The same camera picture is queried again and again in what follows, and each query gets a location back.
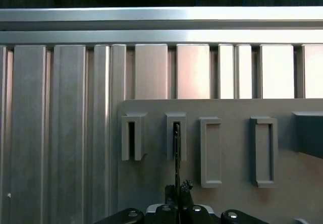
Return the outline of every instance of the metal wall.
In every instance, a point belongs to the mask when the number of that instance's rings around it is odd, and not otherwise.
[[[323,98],[319,8],[231,9],[0,11],[0,223],[118,211],[126,99]]]

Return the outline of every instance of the rectangular frame holder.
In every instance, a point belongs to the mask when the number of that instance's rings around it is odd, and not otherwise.
[[[200,118],[201,144],[201,186],[203,188],[221,187],[221,119],[217,117]],[[216,125],[208,136],[207,126]]]
[[[166,113],[167,117],[167,160],[175,157],[173,130],[174,123],[178,122],[181,126],[181,161],[186,161],[186,113]]]
[[[277,179],[278,134],[277,119],[251,117],[252,182],[259,188],[274,188]],[[268,130],[260,128],[267,125]]]
[[[129,136],[129,123],[134,123],[134,156],[135,161],[140,161],[144,156],[145,144],[144,144],[144,117],[146,113],[142,114],[127,114],[122,117],[121,122],[121,160],[127,161],[130,159],[130,136]]]

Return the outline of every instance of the horizontal metal beam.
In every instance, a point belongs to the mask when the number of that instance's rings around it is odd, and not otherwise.
[[[6,31],[0,45],[202,43],[320,44],[323,30],[130,30],[130,31]]]
[[[2,9],[0,30],[322,28],[322,7]]]

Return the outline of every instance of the bolt head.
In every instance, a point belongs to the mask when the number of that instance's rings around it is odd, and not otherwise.
[[[193,210],[194,210],[194,211],[201,211],[201,210],[202,210],[202,208],[201,208],[201,207],[199,207],[198,205],[194,205],[194,206],[193,206]]]
[[[228,213],[228,216],[229,216],[230,218],[232,218],[232,219],[236,219],[236,218],[238,218],[238,215],[237,215],[236,213],[234,213],[234,212],[229,212],[229,213]]]
[[[162,208],[162,210],[163,210],[163,211],[170,211],[171,209],[170,209],[168,206],[164,206],[164,207]]]
[[[129,217],[136,217],[138,214],[134,211],[134,210],[132,210],[132,211],[130,211],[129,212]]]

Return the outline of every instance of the black plastic part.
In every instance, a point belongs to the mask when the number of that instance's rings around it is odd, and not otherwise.
[[[144,214],[137,209],[128,208],[95,224],[144,224]]]
[[[191,189],[193,188],[192,181],[184,180],[181,185],[180,202],[182,208],[185,210],[188,206],[194,205],[191,195]]]
[[[196,211],[194,208],[200,207],[201,210]],[[184,215],[181,216],[181,221],[186,224],[215,224],[214,218],[210,216],[207,210],[200,205],[189,206],[185,211]]]
[[[147,213],[144,224],[178,224],[179,215],[175,207],[161,205],[156,209],[156,213]]]
[[[177,206],[177,194],[175,185],[166,185],[165,187],[165,204],[171,206]]]
[[[227,210],[221,214],[221,223],[225,224],[268,224],[238,210]]]

